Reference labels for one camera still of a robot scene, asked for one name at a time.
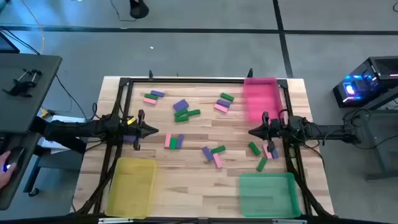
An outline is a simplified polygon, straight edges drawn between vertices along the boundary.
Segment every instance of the black desk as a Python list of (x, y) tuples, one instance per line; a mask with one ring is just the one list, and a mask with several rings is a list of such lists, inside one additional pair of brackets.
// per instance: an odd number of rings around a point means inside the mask
[[(31, 98), (10, 96), (0, 90), (0, 133), (7, 133), (9, 136), (8, 143), (0, 148), (0, 154), (12, 150), (16, 146), (25, 147), (24, 155), (19, 161), (20, 166), (13, 173), (10, 182), (0, 190), (0, 210), (7, 209), (11, 204), (32, 155), (41, 156), (47, 152), (46, 149), (37, 145), (40, 137), (44, 134), (47, 122), (36, 114), (61, 61), (62, 58), (58, 56), (0, 54), (0, 89), (10, 90), (13, 87), (12, 79), (18, 79), (23, 74), (23, 68), (37, 69), (44, 73), (41, 77), (36, 78), (36, 87), (29, 90)], [(59, 136), (55, 141), (80, 153), (84, 153), (86, 148), (86, 144), (82, 140), (74, 137)], [(29, 189), (32, 189), (39, 170), (35, 165), (24, 192), (29, 192)]]

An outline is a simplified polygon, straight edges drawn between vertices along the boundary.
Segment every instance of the small green object on floor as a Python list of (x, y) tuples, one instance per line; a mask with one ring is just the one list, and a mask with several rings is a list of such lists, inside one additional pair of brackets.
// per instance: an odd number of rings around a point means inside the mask
[(197, 114), (200, 114), (200, 110), (188, 111), (187, 113), (188, 116), (197, 115)]
[(254, 142), (250, 142), (249, 143), (249, 147), (251, 148), (251, 150), (253, 150), (253, 153), (258, 156), (261, 154), (261, 151), (259, 150), (259, 148), (257, 148), (257, 146), (255, 145)]
[(228, 94), (226, 94), (226, 93), (222, 93), (222, 94), (221, 94), (221, 97), (224, 98), (224, 99), (227, 99), (227, 100), (229, 100), (229, 101), (231, 101), (231, 102), (234, 101), (234, 97), (231, 96), (231, 95), (228, 95)]
[(148, 93), (146, 93), (146, 94), (144, 95), (144, 97), (145, 97), (145, 98), (149, 98), (149, 99), (153, 99), (153, 100), (157, 100), (157, 96), (152, 95), (152, 94), (148, 94)]
[(179, 116), (174, 118), (175, 122), (183, 122), (183, 121), (188, 121), (189, 120), (189, 116)]
[(261, 172), (263, 170), (264, 166), (266, 166), (266, 163), (267, 163), (267, 158), (265, 158), (265, 157), (261, 158), (260, 163), (257, 166), (257, 171)]
[(215, 154), (215, 153), (223, 152), (223, 151), (225, 151), (225, 149), (226, 149), (225, 146), (219, 146), (219, 147), (217, 147), (215, 149), (212, 149), (211, 153)]
[(177, 111), (177, 112), (174, 113), (174, 117), (175, 117), (175, 118), (176, 118), (176, 117), (179, 117), (179, 116), (185, 114), (186, 112), (188, 112), (188, 110), (187, 110), (186, 108), (183, 109), (183, 110)]
[(170, 149), (175, 149), (175, 146), (177, 145), (177, 138), (172, 137), (170, 139)]

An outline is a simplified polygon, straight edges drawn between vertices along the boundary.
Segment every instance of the blue led light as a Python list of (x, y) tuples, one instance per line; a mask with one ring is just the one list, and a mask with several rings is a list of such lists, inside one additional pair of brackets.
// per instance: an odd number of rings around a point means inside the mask
[(351, 85), (346, 85), (346, 91), (348, 94), (351, 94), (351, 95), (355, 94), (355, 91)]

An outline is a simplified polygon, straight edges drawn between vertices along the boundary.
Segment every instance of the wooden table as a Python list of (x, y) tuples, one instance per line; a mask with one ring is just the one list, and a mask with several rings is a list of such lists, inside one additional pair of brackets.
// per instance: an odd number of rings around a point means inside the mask
[[(104, 78), (98, 100), (99, 115), (112, 111), (119, 79), (120, 77)], [(294, 115), (312, 120), (304, 80), (287, 81)], [(156, 106), (142, 101), (144, 94), (151, 90), (165, 92), (165, 97), (159, 99)], [(248, 143), (253, 141), (261, 146), (262, 141), (248, 134), (248, 130), (256, 126), (244, 122), (242, 91), (242, 84), (134, 84), (129, 115), (137, 115), (138, 109), (143, 109), (146, 123), (158, 128), (159, 132), (141, 141), (141, 151), (135, 151), (131, 144), (125, 144), (122, 156), (157, 161), (152, 217), (243, 217), (239, 211), (238, 177), (242, 173), (256, 172), (260, 157), (254, 156)], [(221, 92), (235, 97), (226, 114), (213, 109)], [(201, 115), (187, 123), (175, 123), (172, 105), (184, 98), (190, 105), (189, 109), (200, 109)], [(285, 106), (282, 91), (281, 98)], [(174, 136), (184, 134), (183, 149), (164, 149), (166, 133)], [(275, 139), (274, 142), (280, 158), (268, 160), (263, 172), (286, 172), (282, 141)], [(224, 167), (216, 169), (214, 164), (206, 161), (201, 149), (203, 146), (212, 148), (220, 145), (225, 145), (227, 150), (221, 156)], [(93, 148), (84, 156), (73, 200), (76, 209), (83, 205), (98, 185), (105, 147), (103, 144)], [(304, 148), (302, 160), (308, 188), (326, 211), (333, 213), (322, 160), (313, 151)], [(102, 210), (106, 206), (108, 190), (104, 191)], [(298, 187), (297, 192), (304, 211)]]

